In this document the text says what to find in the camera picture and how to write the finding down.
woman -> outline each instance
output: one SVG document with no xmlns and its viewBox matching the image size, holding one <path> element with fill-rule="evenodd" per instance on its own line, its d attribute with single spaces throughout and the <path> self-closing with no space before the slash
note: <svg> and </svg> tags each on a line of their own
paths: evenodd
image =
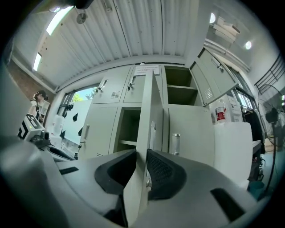
<svg viewBox="0 0 285 228">
<path fill-rule="evenodd" d="M 45 91 L 40 90 L 34 94 L 31 100 L 32 107 L 30 108 L 29 113 L 33 114 L 36 117 L 36 119 L 39 120 L 40 122 L 42 122 L 42 118 L 39 112 L 38 103 L 41 103 L 45 98 L 46 98 Z"/>
</svg>

white paper sign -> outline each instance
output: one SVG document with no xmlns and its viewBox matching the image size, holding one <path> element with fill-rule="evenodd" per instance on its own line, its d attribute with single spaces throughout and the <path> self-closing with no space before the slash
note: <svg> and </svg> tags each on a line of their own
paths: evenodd
<svg viewBox="0 0 285 228">
<path fill-rule="evenodd" d="M 159 75 L 159 66 L 137 66 L 134 71 L 134 76 L 146 75 L 147 71 L 152 69 L 155 75 Z"/>
</svg>

metal railing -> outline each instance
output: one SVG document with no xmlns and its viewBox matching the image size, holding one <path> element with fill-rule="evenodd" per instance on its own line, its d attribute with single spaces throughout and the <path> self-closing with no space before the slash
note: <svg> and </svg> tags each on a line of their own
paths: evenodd
<svg viewBox="0 0 285 228">
<path fill-rule="evenodd" d="M 268 90 L 270 85 L 272 86 L 275 82 L 277 82 L 284 73 L 285 66 L 283 58 L 281 54 L 279 54 L 271 68 L 254 85 L 257 86 L 260 94 L 263 94 L 266 90 Z"/>
</svg>

red label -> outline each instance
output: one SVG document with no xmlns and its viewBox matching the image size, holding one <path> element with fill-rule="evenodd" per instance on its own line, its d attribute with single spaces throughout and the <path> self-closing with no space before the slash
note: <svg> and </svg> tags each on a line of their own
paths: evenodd
<svg viewBox="0 0 285 228">
<path fill-rule="evenodd" d="M 218 112 L 217 116 L 218 116 L 217 120 L 226 119 L 223 112 Z"/>
</svg>

tree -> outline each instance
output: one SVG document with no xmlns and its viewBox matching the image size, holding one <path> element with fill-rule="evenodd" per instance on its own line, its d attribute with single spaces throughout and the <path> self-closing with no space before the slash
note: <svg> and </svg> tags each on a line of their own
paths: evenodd
<svg viewBox="0 0 285 228">
<path fill-rule="evenodd" d="M 94 87 L 94 88 L 92 89 L 91 93 L 88 94 L 88 95 L 85 95 L 85 97 L 86 97 L 88 100 L 92 100 L 93 97 L 94 97 L 94 95 L 95 95 L 95 93 L 96 93 L 96 89 L 97 89 L 97 87 Z"/>
<path fill-rule="evenodd" d="M 79 102 L 79 101 L 83 101 L 83 98 L 80 97 L 79 94 L 75 94 L 72 98 L 72 102 Z"/>
</svg>

